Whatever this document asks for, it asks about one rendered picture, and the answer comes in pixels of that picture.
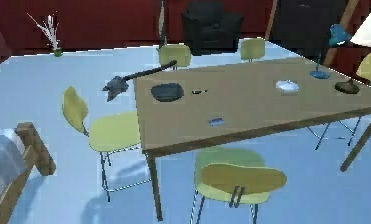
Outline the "blue desk lamp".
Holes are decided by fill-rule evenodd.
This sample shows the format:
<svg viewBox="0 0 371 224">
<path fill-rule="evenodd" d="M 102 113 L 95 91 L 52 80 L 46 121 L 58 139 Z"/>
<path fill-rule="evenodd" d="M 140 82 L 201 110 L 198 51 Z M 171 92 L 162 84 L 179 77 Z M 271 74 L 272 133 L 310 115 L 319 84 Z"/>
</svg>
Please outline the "blue desk lamp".
<svg viewBox="0 0 371 224">
<path fill-rule="evenodd" d="M 351 39 L 351 35 L 347 33 L 340 24 L 333 24 L 330 26 L 329 39 L 326 40 L 322 46 L 315 50 L 317 58 L 315 60 L 315 69 L 310 72 L 310 75 L 316 79 L 328 79 L 330 75 L 319 69 L 322 51 L 330 48 L 337 48 L 345 45 Z"/>
</svg>

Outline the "brown wooden table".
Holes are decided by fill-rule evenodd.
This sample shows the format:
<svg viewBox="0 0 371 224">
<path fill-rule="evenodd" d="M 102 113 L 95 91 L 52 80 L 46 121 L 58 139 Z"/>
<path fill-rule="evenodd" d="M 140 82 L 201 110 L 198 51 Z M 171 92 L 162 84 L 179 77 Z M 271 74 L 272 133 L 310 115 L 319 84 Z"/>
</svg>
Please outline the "brown wooden table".
<svg viewBox="0 0 371 224">
<path fill-rule="evenodd" d="M 156 158 L 229 142 L 251 139 L 308 126 L 371 115 L 371 87 L 355 95 L 338 93 L 344 80 L 336 71 L 327 80 L 311 77 L 314 63 L 306 58 L 274 59 L 159 72 L 135 80 L 135 99 L 142 148 L 148 167 Z M 280 80 L 298 84 L 297 93 L 284 94 Z M 155 85 L 178 83 L 184 96 L 159 102 Z M 192 90 L 208 92 L 194 95 Z M 209 120 L 222 117 L 223 125 Z M 342 163 L 348 169 L 371 137 L 371 123 Z"/>
</svg>

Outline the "white plant in green pot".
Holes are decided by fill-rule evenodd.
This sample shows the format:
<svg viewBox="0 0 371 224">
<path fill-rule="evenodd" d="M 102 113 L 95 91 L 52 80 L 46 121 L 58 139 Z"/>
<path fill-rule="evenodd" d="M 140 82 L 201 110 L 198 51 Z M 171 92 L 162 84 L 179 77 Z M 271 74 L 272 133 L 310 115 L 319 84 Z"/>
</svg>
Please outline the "white plant in green pot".
<svg viewBox="0 0 371 224">
<path fill-rule="evenodd" d="M 59 46 L 59 40 L 57 39 L 58 23 L 55 22 L 55 15 L 47 15 L 45 20 L 41 23 L 37 22 L 32 15 L 28 14 L 28 16 L 49 41 L 48 45 L 51 47 L 51 52 L 53 55 L 55 57 L 61 57 L 63 55 L 63 51 Z"/>
</svg>

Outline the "wooden frame bed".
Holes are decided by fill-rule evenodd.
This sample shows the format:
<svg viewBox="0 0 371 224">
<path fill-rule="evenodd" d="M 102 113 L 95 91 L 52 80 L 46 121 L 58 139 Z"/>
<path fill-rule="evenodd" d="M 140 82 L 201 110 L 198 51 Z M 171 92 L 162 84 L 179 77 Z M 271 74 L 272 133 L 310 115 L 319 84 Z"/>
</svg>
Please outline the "wooden frame bed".
<svg viewBox="0 0 371 224">
<path fill-rule="evenodd" d="M 0 129 L 0 224 L 7 224 L 29 175 L 36 167 L 53 175 L 56 164 L 32 122 Z"/>
</svg>

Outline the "grey upright pole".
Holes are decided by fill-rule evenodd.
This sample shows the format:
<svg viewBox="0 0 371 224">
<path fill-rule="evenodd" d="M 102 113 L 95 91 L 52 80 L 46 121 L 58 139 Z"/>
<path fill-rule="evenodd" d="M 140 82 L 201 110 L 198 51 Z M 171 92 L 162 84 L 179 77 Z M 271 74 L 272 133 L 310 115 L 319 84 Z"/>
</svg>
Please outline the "grey upright pole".
<svg viewBox="0 0 371 224">
<path fill-rule="evenodd" d="M 158 50 L 160 50 L 166 43 L 166 0 L 159 0 L 160 13 L 158 19 L 158 34 L 159 34 L 159 45 Z"/>
</svg>

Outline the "black round dish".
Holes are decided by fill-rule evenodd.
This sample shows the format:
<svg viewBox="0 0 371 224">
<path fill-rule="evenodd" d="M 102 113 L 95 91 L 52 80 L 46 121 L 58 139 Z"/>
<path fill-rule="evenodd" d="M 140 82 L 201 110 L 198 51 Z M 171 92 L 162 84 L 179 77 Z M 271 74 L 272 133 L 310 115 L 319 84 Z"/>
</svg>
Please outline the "black round dish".
<svg viewBox="0 0 371 224">
<path fill-rule="evenodd" d="M 184 90 L 178 83 L 166 83 L 153 86 L 151 94 L 159 102 L 173 102 L 184 96 Z"/>
</svg>

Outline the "yellow chair with metal legs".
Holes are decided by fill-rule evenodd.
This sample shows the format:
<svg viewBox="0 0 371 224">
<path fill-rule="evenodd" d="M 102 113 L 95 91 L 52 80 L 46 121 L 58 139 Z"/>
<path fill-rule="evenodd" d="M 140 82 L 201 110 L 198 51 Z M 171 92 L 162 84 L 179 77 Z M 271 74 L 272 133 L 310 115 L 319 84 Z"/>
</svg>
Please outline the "yellow chair with metal legs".
<svg viewBox="0 0 371 224">
<path fill-rule="evenodd" d="M 369 53 L 361 61 L 356 71 L 356 75 L 361 78 L 367 79 L 368 85 L 371 85 L 371 53 Z M 360 91 L 360 88 L 354 83 L 354 80 L 352 78 L 350 78 L 348 81 L 337 82 L 335 84 L 335 89 L 345 94 L 357 94 Z M 350 128 L 343 121 L 339 121 L 339 123 L 351 133 L 351 137 L 348 141 L 348 145 L 351 145 L 360 121 L 361 121 L 361 117 L 358 118 L 354 128 Z M 329 129 L 329 126 L 330 126 L 330 123 L 328 123 L 325 126 L 325 129 L 321 135 L 316 134 L 310 127 L 308 127 L 308 130 L 318 139 L 315 149 L 318 149 L 322 141 L 325 140 L 325 135 L 327 133 L 327 130 Z"/>
<path fill-rule="evenodd" d="M 252 62 L 265 55 L 265 41 L 261 38 L 246 39 L 241 43 L 240 56 L 242 60 Z"/>
<path fill-rule="evenodd" d="M 188 67 L 191 63 L 191 57 L 190 48 L 184 44 L 168 44 L 159 49 L 159 63 L 164 65 L 176 60 L 174 70 L 179 67 Z"/>
<path fill-rule="evenodd" d="M 108 201 L 111 200 L 110 194 L 113 192 L 151 181 L 151 179 L 147 179 L 115 189 L 111 189 L 107 181 L 105 165 L 112 165 L 110 159 L 112 154 L 141 149 L 136 112 L 131 111 L 100 117 L 87 130 L 84 120 L 88 115 L 88 106 L 84 99 L 78 95 L 76 89 L 69 86 L 63 92 L 62 113 L 69 125 L 85 135 L 89 140 L 90 148 L 100 155 L 101 186 L 106 192 Z"/>
<path fill-rule="evenodd" d="M 259 205 L 286 183 L 286 174 L 267 167 L 255 151 L 222 146 L 202 149 L 195 160 L 189 224 L 200 224 L 206 199 L 226 202 L 230 208 L 248 204 L 252 224 L 257 224 Z"/>
</svg>

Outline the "white shade brown base lamp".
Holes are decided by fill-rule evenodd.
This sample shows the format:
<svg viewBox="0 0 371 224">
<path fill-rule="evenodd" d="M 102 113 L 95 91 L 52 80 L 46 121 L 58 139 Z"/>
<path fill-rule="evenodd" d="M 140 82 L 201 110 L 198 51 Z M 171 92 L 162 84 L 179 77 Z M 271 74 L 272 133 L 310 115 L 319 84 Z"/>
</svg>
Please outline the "white shade brown base lamp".
<svg viewBox="0 0 371 224">
<path fill-rule="evenodd" d="M 371 12 L 362 22 L 356 33 L 351 36 L 349 42 L 359 46 L 371 48 Z"/>
</svg>

